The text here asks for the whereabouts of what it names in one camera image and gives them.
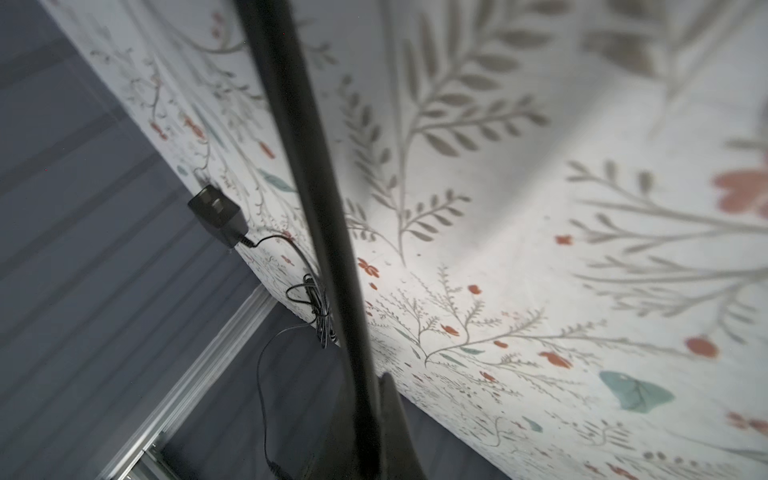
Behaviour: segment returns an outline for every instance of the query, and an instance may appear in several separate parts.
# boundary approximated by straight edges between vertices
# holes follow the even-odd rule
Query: floor
[[[183,480],[274,479],[263,456],[256,363],[274,333],[300,324],[278,305],[165,446],[166,462]],[[302,328],[278,337],[264,354],[261,371],[269,453],[294,477],[324,438],[342,381],[340,353],[335,346],[321,349],[314,329]],[[507,478],[411,402],[402,400],[428,478]]]

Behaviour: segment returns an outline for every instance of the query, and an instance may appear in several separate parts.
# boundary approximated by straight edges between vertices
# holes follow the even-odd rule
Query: black cable
[[[270,456],[266,453],[266,407],[264,406],[264,395],[261,392],[259,367],[261,366],[261,359],[264,356],[264,352],[266,352],[266,348],[270,346],[270,343],[272,343],[272,341],[275,340],[275,338],[277,338],[278,336],[282,335],[283,333],[289,330],[300,329],[305,326],[312,325],[313,323],[315,323],[315,320],[313,320],[310,323],[302,322],[302,325],[289,326],[287,328],[280,330],[278,333],[275,333],[275,335],[270,339],[270,341],[266,343],[264,348],[261,349],[261,353],[259,354],[259,359],[256,362],[256,388],[259,391],[259,404],[261,406],[261,421],[264,424],[264,458],[266,459],[266,464],[270,467],[270,470],[272,471],[272,473],[277,475],[277,478],[279,480],[293,480],[293,477],[291,477],[288,472],[283,470],[283,467],[281,467],[277,463],[270,460]]]
[[[270,341],[266,343],[264,348],[261,349],[261,353],[259,354],[259,359],[256,362],[256,388],[259,392],[259,403],[261,406],[261,419],[264,424],[264,458],[266,459],[267,466],[270,467],[270,471],[277,476],[278,480],[293,480],[293,477],[291,477],[290,474],[283,469],[283,467],[281,467],[277,463],[270,460],[269,455],[266,453],[266,406],[264,405],[264,395],[261,392],[261,381],[260,381],[261,359],[264,356],[264,352],[266,352],[266,348],[270,346],[270,343],[272,343],[272,341],[275,340],[275,338],[277,338],[278,336],[282,335],[283,333],[289,330],[299,329],[304,326],[309,326],[317,322],[317,336],[320,340],[321,348],[326,348],[326,345],[328,343],[328,338],[330,338],[333,342],[335,342],[336,335],[333,332],[333,323],[330,317],[330,305],[328,303],[328,297],[326,295],[325,289],[323,289],[323,285],[319,281],[319,278],[315,273],[314,269],[312,268],[312,265],[310,264],[310,262],[308,261],[304,253],[301,250],[299,250],[299,247],[296,246],[293,240],[291,240],[289,237],[286,237],[284,235],[269,235],[268,237],[264,237],[258,242],[254,243],[251,239],[245,236],[242,236],[240,238],[240,242],[246,247],[257,248],[263,241],[268,240],[270,238],[280,238],[288,242],[288,244],[291,247],[293,247],[296,253],[299,254],[299,257],[304,262],[304,265],[306,265],[306,268],[310,271],[307,275],[304,276],[303,278],[304,283],[298,283],[297,285],[289,286],[285,292],[285,295],[286,295],[286,298],[288,300],[291,300],[292,302],[304,303],[306,305],[310,305],[312,307],[312,313],[315,316],[315,319],[309,323],[303,323],[302,325],[289,326],[285,329],[280,330],[278,333],[276,333],[270,339]],[[290,295],[288,295],[288,292],[300,287],[304,287],[304,289],[306,290],[306,294],[310,298],[309,302],[305,300],[294,299],[294,298],[291,298]]]

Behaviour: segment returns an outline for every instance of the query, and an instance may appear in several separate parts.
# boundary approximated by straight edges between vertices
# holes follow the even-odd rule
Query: cable plug
[[[187,206],[205,230],[227,247],[234,248],[240,242],[248,247],[253,246],[253,242],[245,237],[248,223],[242,210],[218,188],[207,185]]]

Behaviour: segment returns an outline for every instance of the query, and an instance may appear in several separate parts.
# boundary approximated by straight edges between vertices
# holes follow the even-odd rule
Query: wall
[[[0,10],[0,478],[93,478],[258,280],[39,5]]]

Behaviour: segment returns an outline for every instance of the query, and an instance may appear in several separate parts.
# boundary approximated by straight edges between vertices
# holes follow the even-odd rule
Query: leaf pattern
[[[422,51],[424,58],[424,68],[430,78],[434,78],[437,73],[437,49],[432,37],[432,26],[426,15],[422,13],[420,18],[420,31],[422,34]]]
[[[438,101],[441,101],[446,105],[450,105],[451,107],[461,107],[462,105],[472,103],[472,97],[466,94],[443,94],[440,95],[437,99]]]
[[[493,0],[479,0],[475,12],[475,30],[482,30],[491,19],[493,13]]]
[[[458,151],[456,151],[454,147],[451,147],[451,145],[446,143],[440,137],[437,137],[436,135],[433,135],[433,134],[426,134],[425,138],[429,142],[429,144],[432,145],[432,148],[434,148],[438,153],[443,154],[446,157],[458,156]]]
[[[706,2],[706,6],[701,9],[699,15],[696,16],[680,36],[677,47],[687,47],[696,42],[725,12],[728,3],[728,0],[709,0]]]
[[[459,349],[461,351],[463,351],[464,353],[468,353],[469,355],[479,355],[479,354],[483,353],[483,350],[470,349],[470,348],[467,348],[465,346],[459,347]]]
[[[674,400],[669,390],[650,382],[637,380],[619,372],[600,372],[600,379],[621,403],[622,410],[648,413]]]
[[[503,32],[501,40],[509,47],[527,50],[545,46],[552,36],[540,31],[518,29]]]
[[[613,65],[646,78],[655,78],[654,62],[648,53],[650,37],[619,31],[595,31],[587,37],[585,47],[595,51]]]
[[[466,150],[476,151],[479,149],[478,145],[469,137],[464,135],[460,131],[453,131],[454,138],[458,143]]]
[[[296,190],[293,187],[291,187],[289,184],[287,184],[286,181],[283,180],[282,178],[276,175],[272,175],[271,173],[266,172],[260,168],[258,168],[257,170],[259,171],[261,176],[264,177],[264,180],[266,180],[268,184],[272,185],[277,190],[280,190],[282,192],[289,192],[292,194],[296,193]]]
[[[652,18],[654,3],[657,0],[607,0],[608,8],[619,15],[633,20]]]
[[[507,73],[515,70],[520,66],[520,64],[514,58],[505,57],[504,55],[478,55],[475,58],[475,61],[485,70],[493,71],[496,73]],[[469,82],[467,77],[473,78],[472,82]],[[477,75],[465,75],[465,77],[462,78],[462,81],[465,85],[470,88],[474,88],[475,90],[491,90],[493,88],[498,88],[498,86],[493,86],[492,84],[481,85],[483,81],[487,81],[489,79],[484,79],[478,83],[479,78],[482,77]]]
[[[447,353],[440,353],[440,356],[450,362],[455,363],[458,366],[463,366],[466,368],[467,365],[464,365],[463,363],[459,362],[457,359],[453,358],[452,356],[448,355]]]
[[[541,425],[539,425],[538,423],[534,422],[533,420],[526,419],[525,417],[523,417],[523,420],[528,422],[528,425],[531,427],[531,430],[533,430],[534,432],[542,433],[544,431],[544,429],[541,427]]]
[[[418,238],[422,242],[431,242],[434,240],[434,238],[430,237],[429,235],[425,235],[417,230],[408,230],[408,233]]]
[[[475,91],[495,90],[501,86],[496,80],[477,74],[462,75],[459,77],[459,81],[467,88]]]
[[[728,275],[723,270],[702,273],[696,267],[671,259],[654,255],[653,251],[661,247],[682,245],[688,242],[702,240],[717,240],[728,236],[767,235],[768,229],[739,222],[723,222],[720,218],[706,215],[696,215],[691,212],[675,210],[659,204],[654,199],[654,175],[648,170],[641,170],[637,183],[632,188],[623,187],[613,161],[606,161],[604,174],[598,175],[591,169],[578,162],[570,162],[569,167],[574,175],[568,177],[571,182],[585,182],[606,187],[621,196],[618,202],[593,202],[604,209],[598,211],[594,218],[600,224],[592,227],[579,220],[571,220],[571,225],[581,230],[590,244],[626,242],[623,255],[646,254],[647,262],[629,258],[617,258],[606,255],[602,260],[592,260],[587,267],[596,273],[578,274],[577,278],[586,281],[585,288],[596,295],[604,296],[614,302],[614,308],[620,311],[632,312],[639,317],[659,315],[664,318],[682,316],[699,306],[701,303],[711,303],[715,306],[710,326],[701,336],[681,340],[694,354],[714,358],[719,349],[706,337],[715,332],[724,333],[730,340],[746,344],[747,340],[735,331],[737,325],[751,325],[754,308],[745,304],[740,296],[750,286],[768,279],[768,269],[763,265],[739,270]],[[715,185],[722,180],[722,175],[715,180]],[[730,208],[731,196],[725,196],[725,207]],[[683,233],[666,231],[664,233],[647,232],[634,227],[618,225],[612,216],[616,212],[633,211],[641,217],[660,220],[682,220],[687,229],[691,224],[704,228],[698,233],[685,230]],[[617,273],[617,276],[605,276],[600,272]],[[712,276],[724,275],[728,280],[719,286],[710,286]],[[697,293],[691,294],[683,286],[690,286]]]
[[[405,332],[403,332],[403,331],[402,331],[402,330],[400,330],[400,329],[395,329],[395,331],[396,331],[397,333],[399,333],[400,335],[404,336],[406,339],[408,339],[408,341],[410,341],[410,342],[414,342],[414,339],[413,339],[413,338],[411,338],[411,336],[410,336],[408,333],[405,333]]]

